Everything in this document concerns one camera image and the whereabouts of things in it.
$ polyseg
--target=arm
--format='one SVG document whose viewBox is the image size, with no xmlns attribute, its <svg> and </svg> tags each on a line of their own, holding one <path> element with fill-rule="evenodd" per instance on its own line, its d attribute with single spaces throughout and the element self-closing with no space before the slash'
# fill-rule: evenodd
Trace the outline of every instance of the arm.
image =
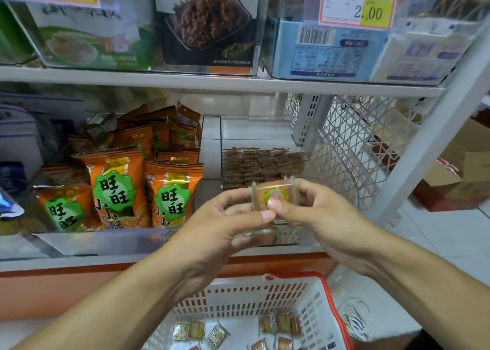
<svg viewBox="0 0 490 350">
<path fill-rule="evenodd" d="M 203 290 L 236 252 L 271 242 L 240 237 L 266 228 L 273 211 L 252 212 L 247 189 L 205 203 L 160 250 L 138 262 L 12 350 L 140 350 L 175 304 Z"/>
<path fill-rule="evenodd" d="M 310 207 L 273 199 L 269 209 L 309 225 L 328 254 L 377 281 L 445 350 L 488 348 L 489 287 L 377 227 L 327 187 L 303 179 L 295 185 Z"/>
</svg>

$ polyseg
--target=white metal shelf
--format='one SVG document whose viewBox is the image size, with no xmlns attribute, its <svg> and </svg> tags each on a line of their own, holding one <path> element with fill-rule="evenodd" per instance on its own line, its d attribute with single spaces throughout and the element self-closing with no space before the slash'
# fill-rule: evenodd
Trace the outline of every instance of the white metal shelf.
<svg viewBox="0 0 490 350">
<path fill-rule="evenodd" d="M 130 73 L 66 68 L 0 67 L 0 81 L 160 87 L 187 90 L 244 91 L 258 93 L 359 94 L 395 97 L 438 97 L 444 88 L 370 83 L 319 82 L 191 74 Z"/>
</svg>

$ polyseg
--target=plastic basket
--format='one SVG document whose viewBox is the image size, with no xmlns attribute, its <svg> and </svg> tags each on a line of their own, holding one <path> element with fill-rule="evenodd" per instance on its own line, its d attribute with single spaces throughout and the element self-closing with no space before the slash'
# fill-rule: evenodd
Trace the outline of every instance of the plastic basket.
<svg viewBox="0 0 490 350">
<path fill-rule="evenodd" d="M 205 336 L 217 321 L 230 332 L 219 350 L 246 350 L 264 337 L 268 350 L 273 350 L 274 335 L 259 335 L 260 316 L 273 310 L 299 317 L 302 336 L 293 340 L 293 350 L 354 350 L 325 278 L 315 272 L 215 279 L 175 306 L 143 349 L 188 350 L 197 342 L 173 343 L 173 325 L 205 320 Z"/>
</svg>

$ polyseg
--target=barcode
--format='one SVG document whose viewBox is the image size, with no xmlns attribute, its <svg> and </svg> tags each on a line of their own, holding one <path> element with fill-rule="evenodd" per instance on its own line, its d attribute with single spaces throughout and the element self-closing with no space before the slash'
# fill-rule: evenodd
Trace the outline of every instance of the barcode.
<svg viewBox="0 0 490 350">
<path fill-rule="evenodd" d="M 332 45 L 335 32 L 329 27 L 301 26 L 296 43 Z"/>
</svg>

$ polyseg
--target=hand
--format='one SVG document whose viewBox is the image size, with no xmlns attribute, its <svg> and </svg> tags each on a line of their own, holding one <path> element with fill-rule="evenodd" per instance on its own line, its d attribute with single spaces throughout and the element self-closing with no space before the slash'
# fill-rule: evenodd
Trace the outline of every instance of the hand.
<svg viewBox="0 0 490 350">
<path fill-rule="evenodd" d="M 209 285 L 232 254 L 272 242 L 272 235 L 240 234 L 268 228 L 266 224 L 275 218 L 273 211 L 254 212 L 252 203 L 225 210 L 228 204 L 247 198 L 248 188 L 222 192 L 202 205 L 163 246 L 166 263 L 174 264 L 179 282 L 175 304 Z"/>
<path fill-rule="evenodd" d="M 301 178 L 295 179 L 301 201 L 306 206 L 270 199 L 267 206 L 280 218 L 302 223 L 311 228 L 325 251 L 342 265 L 363 275 L 371 273 L 369 255 L 377 243 L 390 233 L 366 219 L 344 197 Z"/>
</svg>

